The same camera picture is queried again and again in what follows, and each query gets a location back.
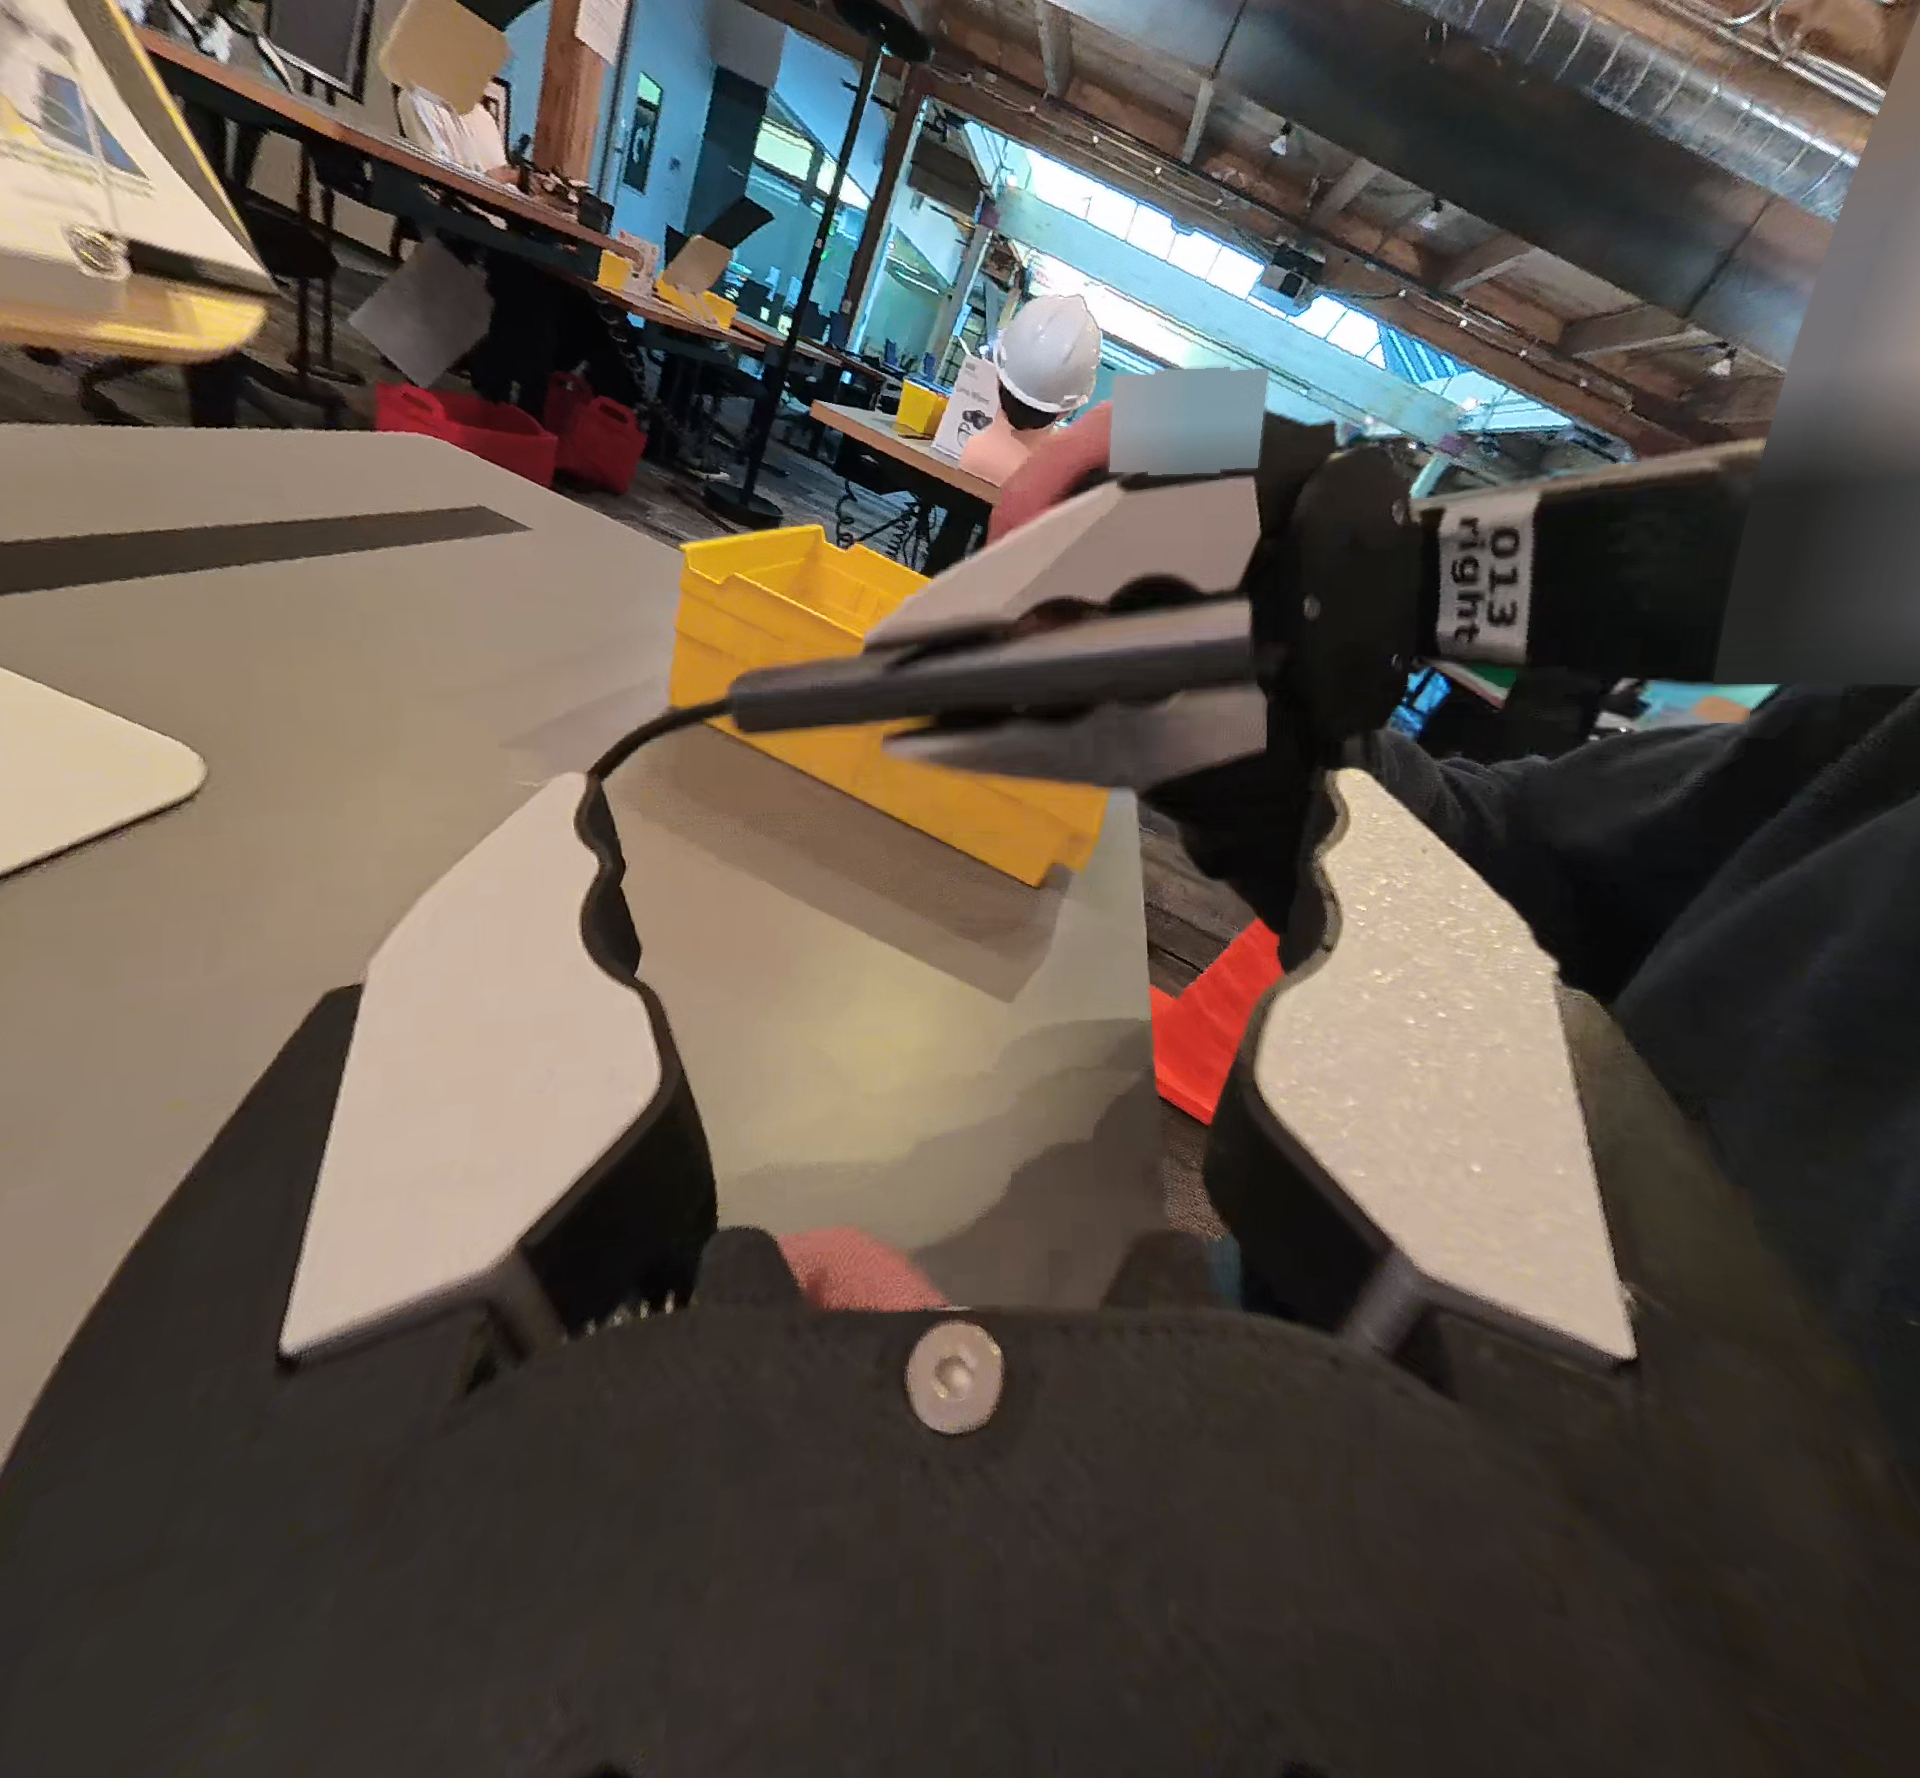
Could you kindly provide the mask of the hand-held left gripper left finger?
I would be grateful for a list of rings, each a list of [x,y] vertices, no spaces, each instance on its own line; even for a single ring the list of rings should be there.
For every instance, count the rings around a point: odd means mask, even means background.
[[[370,955],[278,1357],[467,1309],[527,1357],[683,1311],[715,1233],[606,791],[552,778]]]

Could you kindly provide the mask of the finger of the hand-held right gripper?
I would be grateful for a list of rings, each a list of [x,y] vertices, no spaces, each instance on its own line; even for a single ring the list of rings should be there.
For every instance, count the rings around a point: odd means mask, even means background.
[[[934,576],[868,630],[868,654],[1013,626],[1056,604],[1106,608],[1142,583],[1216,599],[1243,583],[1258,542],[1252,476],[1111,482]]]
[[[884,756],[973,778],[1148,792],[1262,756],[1267,716],[1260,691],[1186,691],[1142,706],[902,731],[884,738]]]

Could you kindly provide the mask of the grey usb hub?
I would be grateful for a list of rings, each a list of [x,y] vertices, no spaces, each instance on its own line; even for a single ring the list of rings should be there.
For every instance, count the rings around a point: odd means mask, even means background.
[[[764,665],[726,687],[723,718],[764,735],[1152,706],[1186,691],[1267,686],[1283,660],[1283,646],[1260,639],[1251,601],[1228,595]]]

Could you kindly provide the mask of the yellow plastic bin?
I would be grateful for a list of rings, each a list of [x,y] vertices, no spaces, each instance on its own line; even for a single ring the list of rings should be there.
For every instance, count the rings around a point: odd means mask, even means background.
[[[857,657],[863,639],[927,579],[822,527],[685,544],[667,703],[720,703],[766,665]],[[1087,868],[1109,792],[969,778],[892,758],[892,728],[746,735],[744,742],[987,868],[1039,888]]]

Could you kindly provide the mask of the person's right forearm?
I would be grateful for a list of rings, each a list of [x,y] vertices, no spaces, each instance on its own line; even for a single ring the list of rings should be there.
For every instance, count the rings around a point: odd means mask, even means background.
[[[1914,837],[1918,692],[1788,686],[1745,722],[1609,735],[1561,758],[1429,758],[1380,731],[1378,783],[1527,924],[1561,976],[1624,995],[1681,931],[1891,817]]]

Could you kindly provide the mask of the person's right hand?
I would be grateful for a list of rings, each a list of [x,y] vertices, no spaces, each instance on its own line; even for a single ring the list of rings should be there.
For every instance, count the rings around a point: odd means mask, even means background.
[[[1112,401],[1090,407],[1069,426],[1045,431],[999,488],[989,545],[1004,544],[1048,512],[1111,482]]]

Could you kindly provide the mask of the pink mannequin head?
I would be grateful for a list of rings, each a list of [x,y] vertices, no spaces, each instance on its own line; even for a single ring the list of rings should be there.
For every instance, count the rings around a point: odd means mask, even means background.
[[[957,461],[959,472],[999,490],[1056,426],[1056,415],[1033,410],[1021,398],[1001,398],[993,422],[967,438]]]

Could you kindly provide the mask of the white hard hat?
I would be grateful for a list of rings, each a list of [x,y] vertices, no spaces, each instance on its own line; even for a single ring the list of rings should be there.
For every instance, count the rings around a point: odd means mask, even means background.
[[[1030,300],[999,336],[1001,393],[1064,420],[1090,405],[1102,359],[1102,329],[1077,294]]]

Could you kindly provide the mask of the orange traffic cone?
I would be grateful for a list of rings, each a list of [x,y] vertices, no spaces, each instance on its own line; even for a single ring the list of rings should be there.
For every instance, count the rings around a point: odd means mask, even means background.
[[[1152,986],[1152,1074],[1162,1101],[1209,1125],[1254,1005],[1280,981],[1280,939],[1260,921],[1173,997]]]

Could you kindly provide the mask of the red bin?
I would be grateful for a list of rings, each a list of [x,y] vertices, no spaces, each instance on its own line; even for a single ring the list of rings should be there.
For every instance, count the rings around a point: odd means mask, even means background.
[[[558,476],[558,436],[518,407],[471,392],[425,392],[411,382],[373,388],[373,426],[381,433],[442,441],[467,456],[551,488]]]
[[[649,441],[630,407],[597,396],[583,375],[552,375],[540,422],[556,444],[558,482],[606,495],[630,488]]]

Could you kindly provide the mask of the white hanging paper sheet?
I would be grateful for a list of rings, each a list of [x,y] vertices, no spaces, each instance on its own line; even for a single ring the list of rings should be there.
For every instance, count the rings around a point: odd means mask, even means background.
[[[493,294],[482,269],[442,239],[420,239],[352,316],[348,329],[408,385],[431,392],[482,341]]]

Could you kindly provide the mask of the tan tilted board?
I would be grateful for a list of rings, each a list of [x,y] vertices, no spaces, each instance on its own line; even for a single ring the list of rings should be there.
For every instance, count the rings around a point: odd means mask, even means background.
[[[507,37],[457,0],[404,0],[376,62],[388,86],[467,116],[507,62]]]

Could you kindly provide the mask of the grey monitor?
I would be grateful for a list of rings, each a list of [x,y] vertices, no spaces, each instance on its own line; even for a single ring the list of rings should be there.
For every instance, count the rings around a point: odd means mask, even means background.
[[[361,102],[373,0],[264,0],[264,43],[302,83]]]

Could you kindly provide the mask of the large grey air duct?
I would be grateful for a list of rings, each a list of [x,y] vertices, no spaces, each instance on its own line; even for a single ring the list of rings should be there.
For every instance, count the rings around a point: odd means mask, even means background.
[[[1397,2],[1826,224],[1881,109],[1698,0]]]

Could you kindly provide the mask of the wooden post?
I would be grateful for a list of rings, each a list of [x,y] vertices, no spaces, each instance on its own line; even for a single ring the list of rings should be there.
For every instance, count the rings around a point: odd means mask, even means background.
[[[611,61],[597,45],[618,45],[624,12],[628,0],[551,2],[532,157],[540,169],[568,183],[589,178],[611,73]]]

